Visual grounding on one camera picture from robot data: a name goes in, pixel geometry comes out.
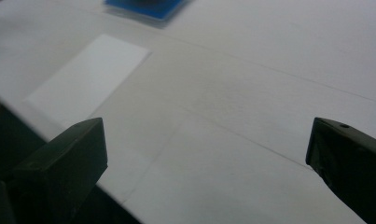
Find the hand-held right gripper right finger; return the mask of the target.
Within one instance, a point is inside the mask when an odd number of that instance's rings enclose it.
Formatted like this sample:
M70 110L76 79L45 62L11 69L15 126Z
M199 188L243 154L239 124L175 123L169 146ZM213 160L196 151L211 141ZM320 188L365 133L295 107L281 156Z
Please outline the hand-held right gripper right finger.
M331 119L313 120L306 163L367 224L376 224L376 139Z

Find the white paper sheet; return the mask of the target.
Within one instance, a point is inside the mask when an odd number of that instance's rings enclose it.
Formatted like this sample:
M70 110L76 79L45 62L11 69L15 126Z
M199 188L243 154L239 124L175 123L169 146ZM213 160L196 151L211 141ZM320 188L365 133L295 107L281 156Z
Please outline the white paper sheet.
M98 35L23 100L36 125L66 129L88 119L150 55L112 35Z

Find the blue ink pad tray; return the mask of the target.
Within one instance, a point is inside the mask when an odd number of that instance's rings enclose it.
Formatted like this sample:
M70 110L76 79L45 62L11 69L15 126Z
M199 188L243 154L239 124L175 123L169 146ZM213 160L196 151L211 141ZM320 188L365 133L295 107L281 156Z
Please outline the blue ink pad tray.
M164 21L187 0L104 0L115 7L150 19Z

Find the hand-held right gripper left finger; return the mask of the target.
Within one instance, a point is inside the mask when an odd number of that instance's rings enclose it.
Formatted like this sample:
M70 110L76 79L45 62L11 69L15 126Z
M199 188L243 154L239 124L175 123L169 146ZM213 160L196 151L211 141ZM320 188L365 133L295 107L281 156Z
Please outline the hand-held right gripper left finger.
M106 168L103 120L71 126L13 168L18 224L71 224Z

